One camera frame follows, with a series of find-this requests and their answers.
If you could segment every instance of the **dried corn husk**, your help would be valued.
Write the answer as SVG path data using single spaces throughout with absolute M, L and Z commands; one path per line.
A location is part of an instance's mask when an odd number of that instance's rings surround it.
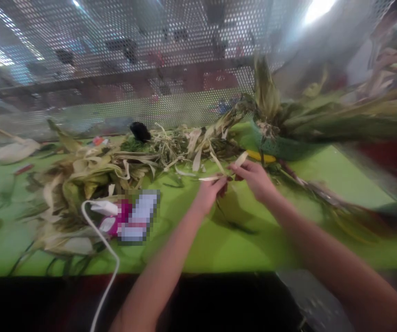
M 76 152 L 78 149 L 80 149 L 80 144 L 73 139 L 68 133 L 64 132 L 61 130 L 59 127 L 56 126 L 56 124 L 51 120 L 48 119 L 48 125 L 50 126 L 50 129 L 52 131 L 55 131 L 57 135 L 59 136 L 59 141 L 62 143 L 62 145 L 67 149 L 69 152 Z
M 243 163 L 245 162 L 247 157 L 248 157 L 248 152 L 245 151 L 240 155 L 240 157 L 237 158 L 237 160 L 234 162 L 234 164 L 237 165 L 238 167 L 240 167 L 241 165 L 243 165 Z
M 197 175 L 194 174 L 194 173 L 183 172 L 183 171 L 179 170 L 179 169 L 177 168 L 177 166 L 175 166 L 175 172 L 176 172 L 177 174 L 179 174 L 179 175 L 182 175 L 182 176 L 189 176 L 189 177 L 193 177 L 193 178 L 195 178 L 195 177 L 197 176 Z
M 255 61 L 255 101 L 263 121 L 272 121 L 281 108 L 280 93 L 276 88 L 265 57 Z

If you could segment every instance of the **green table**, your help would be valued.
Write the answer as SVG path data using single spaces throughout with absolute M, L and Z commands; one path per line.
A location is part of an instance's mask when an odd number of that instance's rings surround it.
M 239 141 L 245 148 L 253 148 L 249 125 L 241 124 L 235 128 L 239 133 Z M 45 160 L 30 157 L 21 163 L 0 166 L 0 186 L 7 174 L 19 166 L 31 162 L 38 171 L 51 162 L 62 158 L 55 156 Z M 306 160 L 290 164 L 295 172 L 305 180 L 322 180 L 326 185 L 344 199 L 375 208 L 392 202 L 392 199 L 374 182 L 367 178 L 352 162 L 342 155 L 335 147 L 328 147 L 317 155 Z M 217 171 L 212 162 L 206 163 L 207 173 Z M 30 193 L 25 190 L 25 177 L 18 177 L 15 188 L 15 202 L 0 210 L 0 276 L 6 276 L 21 253 L 31 243 L 34 226 L 15 222 L 24 209 L 24 201 Z M 198 182 L 185 178 L 185 188 L 176 189 L 163 186 L 169 181 L 165 177 L 158 178 L 154 183 L 144 182 L 143 188 L 160 189 L 162 198 L 157 217 L 149 240 L 141 246 L 119 246 L 112 241 L 114 250 L 121 257 L 120 272 L 137 273 L 142 270 L 145 262 L 166 241 L 171 230 L 180 221 L 192 202 Z M 222 200 L 222 208 L 227 218 L 243 222 L 245 226 L 256 230 L 256 235 L 248 235 L 230 230 L 216 224 L 221 220 L 219 211 L 213 210 L 203 222 L 184 266 L 187 273 L 218 273 L 232 271 L 277 270 L 300 267 L 298 255 L 290 242 L 277 225 L 274 218 L 258 202 L 243 182 L 233 183 L 234 189 L 228 191 Z M 299 211 L 320 224 L 326 231 L 347 245 L 375 268 L 397 268 L 397 237 L 384 240 L 375 246 L 357 242 L 346 235 L 338 226 L 323 220 L 320 207 L 305 195 L 280 186 L 279 190 L 299 209 Z M 15 275 L 43 276 L 53 256 L 36 252 L 22 263 Z M 63 262 L 53 265 L 52 274 L 60 275 Z M 114 260 L 108 251 L 103 251 L 92 260 L 87 274 L 111 273 Z

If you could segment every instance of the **finger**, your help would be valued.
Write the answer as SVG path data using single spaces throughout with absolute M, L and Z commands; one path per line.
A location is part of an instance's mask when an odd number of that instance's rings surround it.
M 201 181 L 200 188 L 209 188 L 212 186 L 212 181 Z
M 217 182 L 212 185 L 213 190 L 215 191 L 216 195 L 220 191 L 221 188 L 228 182 L 226 178 L 221 178 Z
M 236 164 L 231 164 L 229 165 L 231 171 L 235 173 L 235 175 L 238 175 L 241 178 L 249 178 L 250 173 L 248 170 L 244 169 L 243 167 L 238 167 Z
M 223 198 L 226 194 L 226 190 L 228 190 L 228 184 L 226 183 L 223 188 L 220 189 L 220 191 L 218 192 L 218 196 L 220 196 L 221 198 Z
M 243 167 L 244 169 L 246 169 L 246 170 L 248 170 L 250 172 L 255 172 L 259 168 L 263 169 L 263 167 L 260 164 L 258 164 L 256 162 L 253 162 L 253 161 L 250 161 L 250 160 L 245 160 L 243 162 L 243 164 L 241 164 L 241 167 Z

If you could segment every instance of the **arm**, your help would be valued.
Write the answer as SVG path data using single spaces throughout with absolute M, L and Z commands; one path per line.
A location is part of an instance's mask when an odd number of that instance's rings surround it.
M 300 252 L 306 267 L 338 298 L 357 331 L 397 331 L 397 292 L 358 256 L 302 217 L 261 165 L 230 168 L 244 178 Z
M 119 310 L 111 332 L 155 331 L 157 320 L 168 302 L 189 249 L 216 196 L 225 188 L 226 179 L 203 182 L 188 212 L 162 250 L 153 258 L 135 282 Z

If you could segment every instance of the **yellow object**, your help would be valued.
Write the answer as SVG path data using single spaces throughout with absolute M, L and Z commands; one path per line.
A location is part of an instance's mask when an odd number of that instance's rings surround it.
M 354 240 L 359 241 L 364 244 L 367 244 L 367 245 L 376 245 L 381 241 L 381 238 L 378 235 L 376 235 L 372 231 L 368 230 L 361 224 L 354 222 L 353 217 L 349 216 L 349 222 L 347 222 L 347 215 L 343 211 L 341 211 L 341 210 L 337 210 L 337 212 L 332 211 L 332 214 L 333 214 L 333 219 L 335 220 L 337 225 L 342 229 L 342 231 L 344 231 L 346 234 L 348 234 Z M 358 230 L 360 230 L 361 233 L 366 233 L 367 238 L 361 236 L 359 234 L 360 232 Z
M 250 156 L 251 158 L 259 161 L 262 160 L 262 157 L 258 152 L 252 150 L 246 150 L 246 152 L 248 153 L 248 156 Z M 277 160 L 274 156 L 271 156 L 269 154 L 264 154 L 263 157 L 264 157 L 264 162 L 267 164 Z

